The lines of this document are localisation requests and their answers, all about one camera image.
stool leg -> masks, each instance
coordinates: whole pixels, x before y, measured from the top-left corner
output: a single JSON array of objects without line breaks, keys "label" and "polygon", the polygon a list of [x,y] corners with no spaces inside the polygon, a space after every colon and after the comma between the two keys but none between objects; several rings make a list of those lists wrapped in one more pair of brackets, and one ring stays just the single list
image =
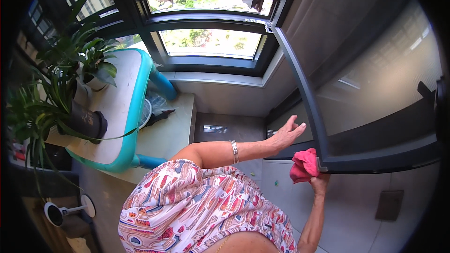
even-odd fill
[{"label": "stool leg", "polygon": [[145,169],[153,169],[167,161],[164,158],[151,157],[147,155],[137,155],[137,157],[139,159],[138,165],[133,167],[142,167]]}]

fan stand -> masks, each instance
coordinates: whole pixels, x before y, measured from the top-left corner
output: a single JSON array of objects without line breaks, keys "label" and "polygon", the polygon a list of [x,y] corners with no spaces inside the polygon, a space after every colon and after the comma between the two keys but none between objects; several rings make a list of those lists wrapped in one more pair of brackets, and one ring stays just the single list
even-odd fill
[{"label": "fan stand", "polygon": [[58,207],[52,202],[47,202],[44,205],[44,213],[47,220],[55,227],[60,227],[63,224],[63,216],[67,216],[72,212],[82,210],[91,218],[95,216],[95,206],[87,194],[81,195],[82,205],[74,208]]}]

window sill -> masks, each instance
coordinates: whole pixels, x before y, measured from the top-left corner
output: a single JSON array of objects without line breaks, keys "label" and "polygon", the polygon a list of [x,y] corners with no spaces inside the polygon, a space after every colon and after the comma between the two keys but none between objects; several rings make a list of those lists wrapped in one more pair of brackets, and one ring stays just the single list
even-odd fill
[{"label": "window sill", "polygon": [[283,52],[279,48],[275,53],[274,58],[270,62],[269,67],[267,68],[263,77],[181,71],[161,71],[161,74],[165,76],[169,81],[173,82],[229,84],[236,86],[265,88],[266,84],[270,81],[283,59]]}]

open window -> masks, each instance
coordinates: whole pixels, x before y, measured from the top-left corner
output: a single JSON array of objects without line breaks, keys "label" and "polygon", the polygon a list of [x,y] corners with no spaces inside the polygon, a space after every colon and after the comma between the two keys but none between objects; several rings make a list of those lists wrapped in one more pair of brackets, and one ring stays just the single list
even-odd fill
[{"label": "open window", "polygon": [[[375,20],[374,10],[382,20]],[[314,147],[319,169],[332,173],[400,171],[440,159],[434,98],[442,68],[432,26],[417,0],[375,3],[315,65],[308,63],[312,59],[299,62],[290,43],[295,35],[272,29],[299,86],[287,113],[307,116],[309,125],[279,156]],[[268,129],[277,125],[272,120]]]}]

woman's hand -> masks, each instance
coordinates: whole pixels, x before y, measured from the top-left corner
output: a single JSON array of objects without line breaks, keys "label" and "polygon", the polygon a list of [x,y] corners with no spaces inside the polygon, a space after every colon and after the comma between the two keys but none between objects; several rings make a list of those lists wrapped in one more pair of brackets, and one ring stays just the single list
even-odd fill
[{"label": "woman's hand", "polygon": [[297,123],[294,123],[296,119],[296,115],[291,115],[286,124],[284,124],[272,137],[266,140],[272,145],[275,151],[274,155],[278,154],[280,150],[292,145],[295,139],[307,128],[306,123],[302,123],[300,126]]},{"label": "woman's hand", "polygon": [[316,196],[324,196],[327,192],[328,181],[330,174],[321,174],[318,177],[311,178],[311,186]]}]

